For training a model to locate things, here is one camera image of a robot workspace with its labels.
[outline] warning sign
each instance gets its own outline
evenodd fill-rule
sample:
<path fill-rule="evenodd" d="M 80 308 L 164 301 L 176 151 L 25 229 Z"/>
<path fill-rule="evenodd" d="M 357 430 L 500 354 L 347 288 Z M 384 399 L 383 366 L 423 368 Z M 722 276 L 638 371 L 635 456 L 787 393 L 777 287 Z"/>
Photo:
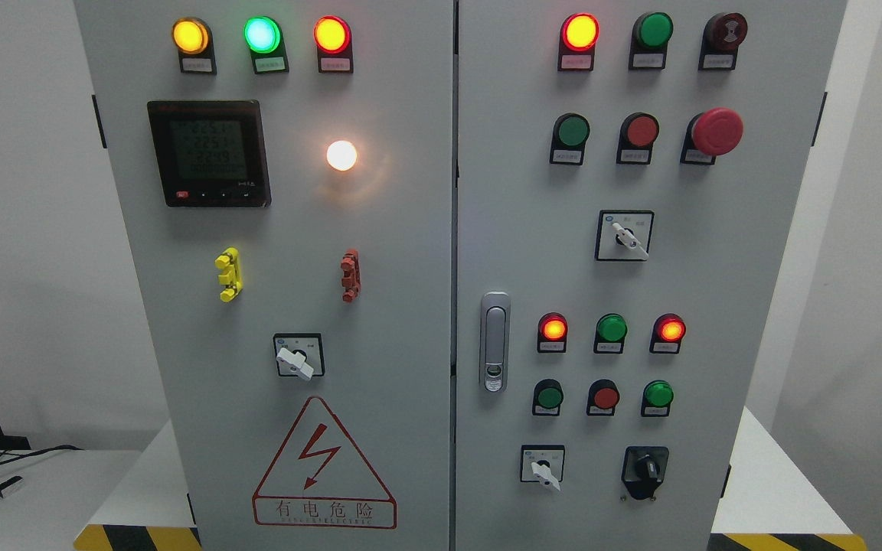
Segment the warning sign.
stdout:
<path fill-rule="evenodd" d="M 339 417 L 310 396 L 254 492 L 254 520 L 392 530 L 397 502 Z"/>

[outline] red push button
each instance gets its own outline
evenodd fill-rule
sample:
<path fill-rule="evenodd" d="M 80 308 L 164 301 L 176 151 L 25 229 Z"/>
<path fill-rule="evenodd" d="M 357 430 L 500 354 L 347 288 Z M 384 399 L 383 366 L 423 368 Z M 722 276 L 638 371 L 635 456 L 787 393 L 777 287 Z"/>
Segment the red push button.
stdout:
<path fill-rule="evenodd" d="M 619 404 L 619 391 L 613 388 L 602 388 L 594 393 L 594 405 L 609 410 Z"/>
<path fill-rule="evenodd" d="M 630 116 L 626 122 L 626 139 L 636 147 L 648 147 L 658 138 L 658 121 L 643 112 Z"/>
<path fill-rule="evenodd" d="M 710 48 L 721 52 L 736 50 L 746 38 L 746 19 L 740 14 L 717 14 L 707 22 L 704 38 Z"/>
<path fill-rule="evenodd" d="M 744 121 L 734 109 L 717 107 L 693 123 L 693 143 L 707 155 L 731 153 L 744 135 Z"/>

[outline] yellow terminal connector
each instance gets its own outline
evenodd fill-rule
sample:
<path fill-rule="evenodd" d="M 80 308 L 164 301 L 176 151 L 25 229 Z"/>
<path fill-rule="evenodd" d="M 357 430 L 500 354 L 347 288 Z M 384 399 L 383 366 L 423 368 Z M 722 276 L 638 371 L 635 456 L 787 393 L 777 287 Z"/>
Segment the yellow terminal connector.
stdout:
<path fill-rule="evenodd" d="M 217 282 L 224 286 L 220 292 L 220 300 L 230 302 L 244 289 L 244 279 L 240 273 L 240 253 L 234 247 L 227 247 L 217 256 L 214 265 L 220 270 Z"/>

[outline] digital power meter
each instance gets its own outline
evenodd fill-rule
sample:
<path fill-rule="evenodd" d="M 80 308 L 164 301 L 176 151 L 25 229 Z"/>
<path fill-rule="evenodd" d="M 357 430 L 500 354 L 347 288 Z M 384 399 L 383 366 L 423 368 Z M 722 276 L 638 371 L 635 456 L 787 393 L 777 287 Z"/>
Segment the digital power meter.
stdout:
<path fill-rule="evenodd" d="M 168 206 L 270 205 L 257 101 L 150 101 L 148 118 Z"/>

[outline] emergency stop button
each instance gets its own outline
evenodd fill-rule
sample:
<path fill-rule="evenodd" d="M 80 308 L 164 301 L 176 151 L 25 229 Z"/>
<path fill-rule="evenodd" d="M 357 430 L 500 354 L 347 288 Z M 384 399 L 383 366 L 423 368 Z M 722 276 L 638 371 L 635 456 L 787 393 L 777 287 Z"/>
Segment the emergency stop button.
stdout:
<path fill-rule="evenodd" d="M 712 165 L 717 156 L 731 153 L 744 135 L 738 112 L 715 107 L 694 116 L 686 129 L 680 161 L 689 165 Z"/>

